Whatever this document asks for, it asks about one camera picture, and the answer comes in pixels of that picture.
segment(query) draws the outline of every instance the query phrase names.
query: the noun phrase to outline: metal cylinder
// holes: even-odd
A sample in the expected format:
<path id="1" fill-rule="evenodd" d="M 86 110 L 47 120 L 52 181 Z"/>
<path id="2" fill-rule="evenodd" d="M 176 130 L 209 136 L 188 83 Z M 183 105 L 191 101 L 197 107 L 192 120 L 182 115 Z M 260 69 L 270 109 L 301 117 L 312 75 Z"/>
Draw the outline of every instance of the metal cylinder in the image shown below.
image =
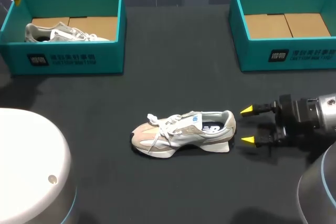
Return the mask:
<path id="1" fill-rule="evenodd" d="M 77 223 L 71 155 L 60 130 L 14 109 L 0 109 L 0 125 L 0 223 Z"/>
<path id="2" fill-rule="evenodd" d="M 297 191 L 303 223 L 336 223 L 336 144 L 303 174 Z"/>
<path id="3" fill-rule="evenodd" d="M 336 93 L 318 97 L 321 127 L 326 133 L 336 133 Z"/>

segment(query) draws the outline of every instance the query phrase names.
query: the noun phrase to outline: shoe tongue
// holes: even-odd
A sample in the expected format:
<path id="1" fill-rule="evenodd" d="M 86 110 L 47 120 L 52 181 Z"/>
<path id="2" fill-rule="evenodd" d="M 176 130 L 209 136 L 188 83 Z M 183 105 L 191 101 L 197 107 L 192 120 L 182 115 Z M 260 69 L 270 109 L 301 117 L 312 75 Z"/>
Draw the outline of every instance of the shoe tongue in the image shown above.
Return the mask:
<path id="1" fill-rule="evenodd" d="M 202 113 L 197 113 L 197 114 L 187 116 L 177 121 L 176 123 L 174 123 L 174 127 L 177 127 L 176 129 L 182 129 L 190 125 L 194 125 L 196 128 L 198 128 L 201 131 L 202 130 Z"/>
<path id="2" fill-rule="evenodd" d="M 65 33 L 68 33 L 68 34 L 72 34 L 72 28 L 67 26 L 63 22 L 59 22 L 54 29 L 64 31 Z"/>
<path id="3" fill-rule="evenodd" d="M 60 36 L 60 37 L 63 37 L 69 40 L 74 38 L 74 36 L 70 33 L 66 33 L 58 29 L 53 29 L 51 30 L 51 33 L 50 33 L 50 40 L 52 40 L 55 36 Z"/>

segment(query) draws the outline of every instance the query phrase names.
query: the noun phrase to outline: logo on box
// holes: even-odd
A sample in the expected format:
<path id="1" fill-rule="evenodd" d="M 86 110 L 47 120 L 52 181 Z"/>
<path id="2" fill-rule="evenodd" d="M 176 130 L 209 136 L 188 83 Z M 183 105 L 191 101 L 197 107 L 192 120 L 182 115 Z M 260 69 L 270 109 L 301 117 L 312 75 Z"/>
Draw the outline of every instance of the logo on box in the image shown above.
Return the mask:
<path id="1" fill-rule="evenodd" d="M 49 63 L 44 54 L 27 54 L 30 64 L 34 67 L 48 66 Z"/>
<path id="2" fill-rule="evenodd" d="M 268 62 L 282 62 L 287 58 L 289 50 L 288 49 L 275 49 L 272 50 L 269 56 Z"/>

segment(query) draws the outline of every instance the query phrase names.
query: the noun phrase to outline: teal box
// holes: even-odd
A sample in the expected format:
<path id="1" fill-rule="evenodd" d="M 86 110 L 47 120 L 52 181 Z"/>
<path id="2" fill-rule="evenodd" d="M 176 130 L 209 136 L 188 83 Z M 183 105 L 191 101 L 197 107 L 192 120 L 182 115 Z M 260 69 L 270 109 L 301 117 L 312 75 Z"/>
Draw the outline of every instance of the teal box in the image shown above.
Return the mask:
<path id="1" fill-rule="evenodd" d="M 331 37 L 251 39 L 244 15 L 320 13 Z M 231 0 L 229 23 L 240 69 L 336 68 L 336 0 Z"/>
<path id="2" fill-rule="evenodd" d="M 24 42 L 32 18 L 118 17 L 115 41 Z M 123 0 L 22 0 L 12 3 L 0 31 L 0 53 L 12 74 L 122 73 Z"/>

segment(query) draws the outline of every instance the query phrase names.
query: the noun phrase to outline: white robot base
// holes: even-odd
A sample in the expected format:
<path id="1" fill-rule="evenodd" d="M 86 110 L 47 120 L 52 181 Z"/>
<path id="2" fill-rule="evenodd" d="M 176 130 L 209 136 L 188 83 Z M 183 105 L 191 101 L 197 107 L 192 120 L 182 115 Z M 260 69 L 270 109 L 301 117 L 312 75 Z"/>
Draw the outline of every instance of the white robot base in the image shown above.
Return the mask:
<path id="1" fill-rule="evenodd" d="M 60 130 L 36 113 L 0 109 L 0 223 L 75 224 L 76 194 Z"/>

